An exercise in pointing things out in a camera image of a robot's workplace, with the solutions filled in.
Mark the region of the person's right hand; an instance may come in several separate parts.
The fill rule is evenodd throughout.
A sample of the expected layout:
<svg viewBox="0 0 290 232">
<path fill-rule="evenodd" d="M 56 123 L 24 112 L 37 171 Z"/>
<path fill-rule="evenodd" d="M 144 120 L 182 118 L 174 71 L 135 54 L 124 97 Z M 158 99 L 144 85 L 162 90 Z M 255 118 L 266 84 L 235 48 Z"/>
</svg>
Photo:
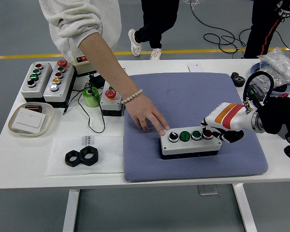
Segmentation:
<svg viewBox="0 0 290 232">
<path fill-rule="evenodd" d="M 140 94 L 126 103 L 125 106 L 135 124 L 145 132 L 150 132 L 148 120 L 159 135 L 164 135 L 164 131 L 170 128 L 164 116 L 145 94 Z"/>
</svg>

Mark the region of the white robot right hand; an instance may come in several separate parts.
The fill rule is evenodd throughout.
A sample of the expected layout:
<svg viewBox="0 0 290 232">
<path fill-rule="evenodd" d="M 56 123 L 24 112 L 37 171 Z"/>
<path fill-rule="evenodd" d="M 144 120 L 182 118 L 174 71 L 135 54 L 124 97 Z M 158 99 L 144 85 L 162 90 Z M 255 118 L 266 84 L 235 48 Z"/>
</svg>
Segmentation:
<svg viewBox="0 0 290 232">
<path fill-rule="evenodd" d="M 247 113 L 242 104 L 223 102 L 201 122 L 203 131 L 210 130 L 221 141 L 234 143 L 241 140 L 244 131 L 254 131 L 252 117 L 255 109 Z"/>
</svg>

